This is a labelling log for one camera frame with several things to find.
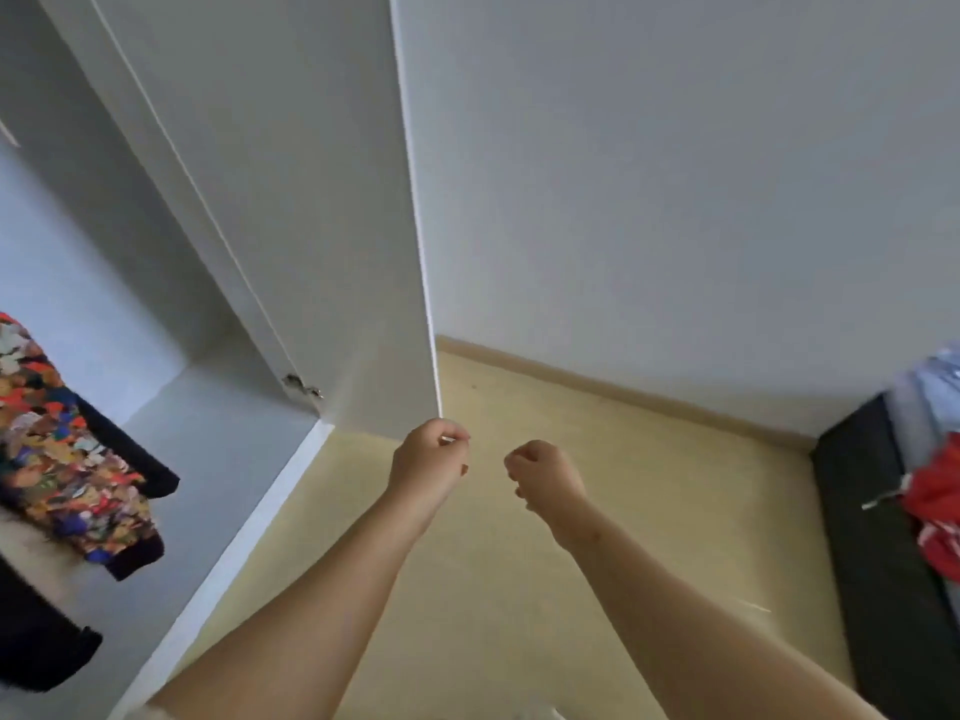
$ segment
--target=white wardrobe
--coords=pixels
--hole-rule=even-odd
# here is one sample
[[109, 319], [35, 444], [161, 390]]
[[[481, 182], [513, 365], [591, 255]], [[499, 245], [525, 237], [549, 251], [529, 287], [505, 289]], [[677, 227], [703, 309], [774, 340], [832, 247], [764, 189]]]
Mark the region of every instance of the white wardrobe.
[[[0, 309], [182, 481], [151, 506], [158, 563], [121, 583], [82, 563], [57, 577], [58, 604], [104, 636], [90, 664], [49, 693], [0, 694], [2, 718], [102, 720], [167, 679], [334, 425], [398, 438], [440, 413], [402, 86], [390, 0], [11, 4], [29, 31], [13, 57], [65, 43], [50, 75], [78, 66], [73, 93], [103, 115], [47, 85], [39, 104], [60, 118], [44, 129], [38, 101], [18, 102], [37, 72], [6, 91], [3, 154], [34, 169], [15, 176], [54, 209], [70, 199], [43, 163], [59, 120], [90, 191], [39, 228], [59, 233], [46, 244], [5, 229], [5, 253], [39, 243], [66, 269], [87, 253], [72, 277], [109, 316], [66, 327], [55, 303], [7, 289]], [[125, 154], [100, 156], [112, 136], [126, 174]], [[105, 218], [85, 215], [91, 198]]]

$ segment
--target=baseboard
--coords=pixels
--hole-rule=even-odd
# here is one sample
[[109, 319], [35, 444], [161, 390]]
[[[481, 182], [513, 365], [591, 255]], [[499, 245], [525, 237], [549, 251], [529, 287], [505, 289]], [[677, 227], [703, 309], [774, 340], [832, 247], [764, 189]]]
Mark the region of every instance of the baseboard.
[[130, 710], [146, 703], [170, 679], [332, 430], [330, 424], [318, 421], [306, 435], [107, 720], [121, 720]]
[[511, 353], [498, 351], [495, 348], [487, 348], [486, 346], [477, 345], [476, 343], [470, 343], [458, 338], [438, 336], [437, 350], [462, 356], [463, 358], [477, 361], [481, 364], [487, 364], [488, 366], [505, 369], [508, 372], [533, 376], [540, 381], [559, 384], [560, 386], [576, 389], [579, 392], [587, 392], [597, 397], [622, 401], [625, 404], [649, 409], [651, 412], [657, 412], [666, 417], [702, 424], [703, 426], [721, 429], [734, 435], [740, 435], [741, 437], [760, 440], [769, 445], [788, 447], [789, 449], [804, 453], [810, 452], [814, 445], [816, 445], [816, 439], [812, 436], [771, 429], [770, 427], [764, 427], [746, 419], [704, 409], [703, 407], [698, 407], [686, 401], [671, 399], [668, 396], [658, 396], [626, 386], [618, 386], [617, 384], [611, 384], [607, 381], [592, 379], [589, 376], [581, 376], [578, 373], [566, 371], [556, 366], [547, 365], [539, 361], [531, 361], [521, 356], [515, 356]]

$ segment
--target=door hinge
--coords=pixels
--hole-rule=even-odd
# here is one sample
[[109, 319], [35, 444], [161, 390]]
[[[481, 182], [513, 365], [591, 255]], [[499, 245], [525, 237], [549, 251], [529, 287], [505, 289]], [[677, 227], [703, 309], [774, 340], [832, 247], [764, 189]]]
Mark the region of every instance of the door hinge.
[[304, 379], [294, 373], [288, 373], [283, 377], [283, 386], [287, 389], [296, 389], [301, 394], [314, 399], [323, 399], [324, 393], [317, 386], [306, 386]]

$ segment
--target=wooden skirting board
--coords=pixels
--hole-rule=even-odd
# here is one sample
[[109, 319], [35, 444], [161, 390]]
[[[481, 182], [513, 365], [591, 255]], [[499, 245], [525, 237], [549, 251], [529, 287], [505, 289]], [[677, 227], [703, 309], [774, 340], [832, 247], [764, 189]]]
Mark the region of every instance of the wooden skirting board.
[[437, 349], [445, 353], [452, 353], [456, 356], [462, 356], [463, 358], [480, 362], [481, 364], [505, 369], [508, 372], [533, 376], [535, 379], [550, 382], [551, 384], [570, 387], [570, 389], [594, 394], [597, 397], [603, 397], [605, 399], [622, 401], [634, 407], [642, 407], [652, 412], [658, 412], [666, 417], [702, 424], [703, 426], [713, 427], [714, 429], [722, 429], [734, 435], [750, 437], [771, 445], [788, 447], [806, 453], [810, 452], [816, 444], [816, 439], [812, 436], [771, 429], [746, 419], [739, 419], [735, 416], [728, 416], [716, 411], [704, 409], [703, 407], [698, 407], [686, 401], [671, 399], [667, 396], [657, 396], [656, 394], [638, 391], [626, 386], [618, 386], [599, 379], [592, 379], [589, 376], [581, 376], [572, 371], [565, 371], [562, 368], [547, 365], [546, 363], [531, 361], [521, 356], [515, 356], [511, 353], [498, 351], [495, 348], [487, 348], [484, 345], [477, 345], [476, 343], [470, 343], [458, 338], [438, 336]]

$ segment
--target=white wall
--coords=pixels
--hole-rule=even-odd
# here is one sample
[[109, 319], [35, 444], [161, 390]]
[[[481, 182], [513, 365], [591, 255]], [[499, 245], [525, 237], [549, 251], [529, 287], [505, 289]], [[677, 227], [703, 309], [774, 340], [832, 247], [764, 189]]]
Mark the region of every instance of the white wall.
[[126, 420], [236, 321], [36, 0], [4, 0], [0, 309]]
[[396, 0], [439, 333], [816, 435], [960, 332], [960, 0]]

